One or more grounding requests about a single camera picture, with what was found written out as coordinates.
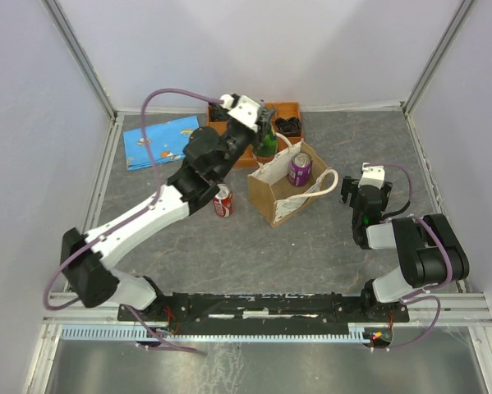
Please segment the green glass bottle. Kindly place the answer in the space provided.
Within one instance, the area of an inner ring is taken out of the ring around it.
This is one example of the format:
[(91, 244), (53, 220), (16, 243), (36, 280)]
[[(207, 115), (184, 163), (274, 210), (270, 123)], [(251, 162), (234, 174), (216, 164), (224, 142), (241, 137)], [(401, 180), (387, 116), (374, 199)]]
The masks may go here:
[(255, 159), (261, 164), (269, 163), (274, 159), (278, 153), (278, 137), (273, 127), (266, 133), (262, 144), (253, 148), (252, 152)]

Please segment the purple soda can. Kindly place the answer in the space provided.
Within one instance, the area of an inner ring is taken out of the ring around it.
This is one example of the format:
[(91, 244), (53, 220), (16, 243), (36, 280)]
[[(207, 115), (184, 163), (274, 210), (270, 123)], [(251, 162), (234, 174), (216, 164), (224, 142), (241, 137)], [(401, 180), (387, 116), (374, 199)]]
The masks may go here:
[(308, 154), (298, 153), (295, 155), (289, 167), (288, 178), (293, 186), (303, 186), (308, 182), (312, 169), (312, 161)]

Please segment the red soda can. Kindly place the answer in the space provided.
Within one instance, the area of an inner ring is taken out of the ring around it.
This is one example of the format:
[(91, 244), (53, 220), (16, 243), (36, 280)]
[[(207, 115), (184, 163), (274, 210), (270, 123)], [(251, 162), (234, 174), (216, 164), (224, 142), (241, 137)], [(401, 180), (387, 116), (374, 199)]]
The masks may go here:
[(227, 218), (233, 213), (232, 191), (226, 184), (218, 184), (218, 193), (213, 197), (214, 210), (221, 218)]

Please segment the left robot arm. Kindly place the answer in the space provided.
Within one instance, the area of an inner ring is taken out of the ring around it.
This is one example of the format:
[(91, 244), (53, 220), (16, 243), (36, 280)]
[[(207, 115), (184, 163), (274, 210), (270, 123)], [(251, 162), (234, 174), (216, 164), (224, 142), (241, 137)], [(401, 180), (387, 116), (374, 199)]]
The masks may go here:
[(194, 130), (183, 149), (182, 165), (148, 199), (85, 234), (72, 228), (63, 235), (60, 267), (86, 308), (112, 301), (129, 305), (148, 320), (163, 314), (164, 300), (156, 285), (116, 266), (153, 234), (208, 204), (247, 147), (261, 146), (271, 134), (274, 110), (263, 103), (240, 97), (224, 109), (225, 132), (219, 134), (210, 126)]

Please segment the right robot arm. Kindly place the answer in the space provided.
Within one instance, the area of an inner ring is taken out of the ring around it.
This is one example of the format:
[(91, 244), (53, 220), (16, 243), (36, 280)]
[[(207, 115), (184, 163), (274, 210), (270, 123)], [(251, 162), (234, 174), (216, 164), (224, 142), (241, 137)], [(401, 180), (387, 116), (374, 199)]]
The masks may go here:
[(369, 280), (361, 290), (360, 311), (378, 321), (389, 308), (400, 309), (429, 291), (468, 277), (470, 264), (456, 234), (442, 213), (422, 218), (398, 215), (409, 209), (407, 201), (398, 211), (386, 213), (393, 184), (383, 176), (345, 176), (341, 202), (352, 209), (352, 238), (363, 250), (395, 250), (398, 266), (390, 273)]

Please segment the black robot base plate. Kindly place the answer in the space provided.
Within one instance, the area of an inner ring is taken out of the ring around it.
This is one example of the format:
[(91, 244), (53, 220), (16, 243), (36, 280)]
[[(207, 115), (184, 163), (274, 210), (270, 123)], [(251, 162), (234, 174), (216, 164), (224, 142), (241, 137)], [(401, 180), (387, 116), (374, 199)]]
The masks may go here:
[(407, 323), (407, 307), (362, 295), (161, 295), (138, 317), (171, 324), (179, 335), (268, 336), (347, 334), (350, 323)]

